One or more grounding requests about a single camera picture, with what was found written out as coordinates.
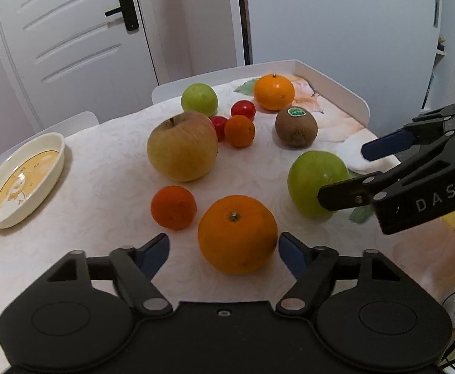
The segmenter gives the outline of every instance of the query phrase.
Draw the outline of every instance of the tangerine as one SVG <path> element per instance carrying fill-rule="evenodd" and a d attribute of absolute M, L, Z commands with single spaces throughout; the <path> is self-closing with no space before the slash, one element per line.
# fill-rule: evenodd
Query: tangerine
<path fill-rule="evenodd" d="M 278 241 L 274 216 L 260 201 L 230 195 L 215 202 L 198 226 L 206 260 L 225 274 L 248 274 L 264 266 Z"/>
<path fill-rule="evenodd" d="M 256 135 L 256 126 L 244 115 L 235 115 L 227 120 L 224 136 L 232 146 L 249 147 Z"/>
<path fill-rule="evenodd" d="M 180 230 L 193 222 L 197 205 L 191 192 L 178 185 L 159 190 L 151 200 L 151 216 L 166 229 Z"/>
<path fill-rule="evenodd" d="M 253 86 L 253 97 L 264 109 L 280 111 L 295 99 L 295 87 L 289 79 L 278 74 L 267 74 Z"/>

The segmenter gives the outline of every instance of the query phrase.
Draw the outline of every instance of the yellow apple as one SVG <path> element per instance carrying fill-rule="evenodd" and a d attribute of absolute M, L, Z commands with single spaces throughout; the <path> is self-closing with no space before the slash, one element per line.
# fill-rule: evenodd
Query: yellow apple
<path fill-rule="evenodd" d="M 216 130 L 202 113 L 187 112 L 158 125 L 148 139 L 148 158 L 170 180 L 182 182 L 206 175 L 217 157 Z"/>

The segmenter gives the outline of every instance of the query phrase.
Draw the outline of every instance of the shelf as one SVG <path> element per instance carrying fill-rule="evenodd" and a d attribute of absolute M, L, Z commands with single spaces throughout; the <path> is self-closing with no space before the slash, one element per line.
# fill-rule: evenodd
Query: shelf
<path fill-rule="evenodd" d="M 433 62 L 433 68 L 435 69 L 435 66 L 437 66 L 439 64 L 439 62 L 442 60 L 442 58 L 445 56 L 445 52 L 444 51 L 440 51 L 439 49 L 437 49 L 435 51 L 435 60 Z"/>

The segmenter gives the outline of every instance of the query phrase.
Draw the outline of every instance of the cabinet handle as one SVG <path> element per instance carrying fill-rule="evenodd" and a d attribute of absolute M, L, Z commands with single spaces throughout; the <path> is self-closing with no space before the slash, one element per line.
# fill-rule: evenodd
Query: cabinet handle
<path fill-rule="evenodd" d="M 124 17 L 125 28 L 127 31 L 135 31 L 136 29 L 139 29 L 134 0 L 119 0 L 119 2 L 120 7 L 106 11 L 104 14 L 109 17 L 110 15 L 121 12 Z"/>
<path fill-rule="evenodd" d="M 439 12 L 440 12 L 440 0 L 435 0 L 435 14 L 433 17 L 434 28 L 439 27 Z"/>

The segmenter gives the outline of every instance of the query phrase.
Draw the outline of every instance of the ceramic dish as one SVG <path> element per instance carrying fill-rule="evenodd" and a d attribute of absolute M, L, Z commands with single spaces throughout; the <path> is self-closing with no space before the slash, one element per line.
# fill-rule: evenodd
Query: ceramic dish
<path fill-rule="evenodd" d="M 23 145 L 0 165 L 0 229 L 24 220 L 60 178 L 65 139 L 46 133 Z"/>

